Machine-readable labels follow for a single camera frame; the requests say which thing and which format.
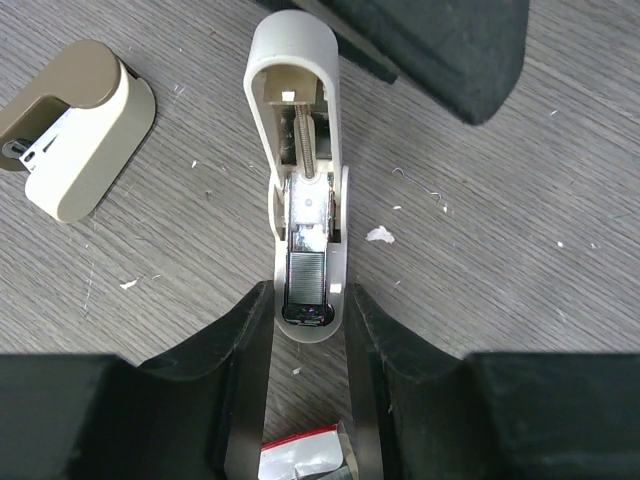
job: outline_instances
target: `beige plastic casing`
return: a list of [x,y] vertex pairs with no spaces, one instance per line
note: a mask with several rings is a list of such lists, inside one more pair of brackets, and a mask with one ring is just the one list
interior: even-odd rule
[[59,222],[91,213],[153,124],[151,88],[119,65],[112,97],[94,108],[74,109],[56,140],[30,165],[27,198]]
[[[278,125],[273,109],[262,101],[263,74],[265,69],[276,65],[292,65],[311,71],[322,82],[328,104],[331,161],[318,164],[318,171],[333,173],[341,239],[340,242],[329,243],[327,250],[327,300],[333,306],[335,316],[331,323],[322,327],[292,325],[282,317],[287,242],[281,238],[279,231],[284,226],[283,186],[290,167],[285,167],[280,161]],[[301,343],[320,342],[333,335],[342,324],[347,275],[349,169],[342,166],[339,56],[335,35],[327,25],[306,12],[284,10],[269,15],[254,33],[244,76],[244,90],[271,168],[268,210],[275,238],[276,324],[293,340]]]

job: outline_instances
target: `open stapler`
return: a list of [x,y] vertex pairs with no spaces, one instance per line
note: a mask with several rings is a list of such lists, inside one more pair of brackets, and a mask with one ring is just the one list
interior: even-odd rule
[[342,323],[348,168],[342,166],[338,44],[301,11],[255,31],[244,89],[271,167],[276,323],[312,343]]

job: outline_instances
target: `gray wooden desk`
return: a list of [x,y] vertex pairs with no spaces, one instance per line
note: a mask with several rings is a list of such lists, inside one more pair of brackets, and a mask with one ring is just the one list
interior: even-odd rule
[[[481,128],[344,62],[350,280],[458,356],[638,349],[636,6],[533,0],[521,81]],[[248,0],[0,7],[0,105],[86,37],[140,72],[158,102],[153,134],[78,224],[31,205],[25,175],[0,174],[0,351],[140,362],[269,278],[268,168],[242,91],[266,12]],[[379,225],[393,244],[365,240]],[[342,332],[315,346],[277,334],[266,439],[349,418],[343,343]]]

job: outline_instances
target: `paper scrap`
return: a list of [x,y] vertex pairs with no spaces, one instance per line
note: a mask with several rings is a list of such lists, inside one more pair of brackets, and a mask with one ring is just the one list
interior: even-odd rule
[[131,287],[133,287],[136,283],[138,283],[138,279],[136,278],[135,280],[131,280],[130,282],[127,283],[121,283],[120,284],[120,288],[123,290],[127,290]]
[[367,234],[368,242],[375,242],[377,240],[382,240],[383,242],[393,243],[395,242],[395,238],[390,231],[380,225],[378,228],[374,228]]

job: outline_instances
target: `stapler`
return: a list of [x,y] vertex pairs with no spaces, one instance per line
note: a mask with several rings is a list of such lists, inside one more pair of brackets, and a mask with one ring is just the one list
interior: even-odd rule
[[60,52],[0,111],[0,168],[27,170],[27,198],[60,222],[88,215],[155,118],[147,83],[106,45]]
[[315,343],[342,323],[349,170],[342,166],[338,43],[295,10],[257,27],[244,90],[269,162],[275,320]]

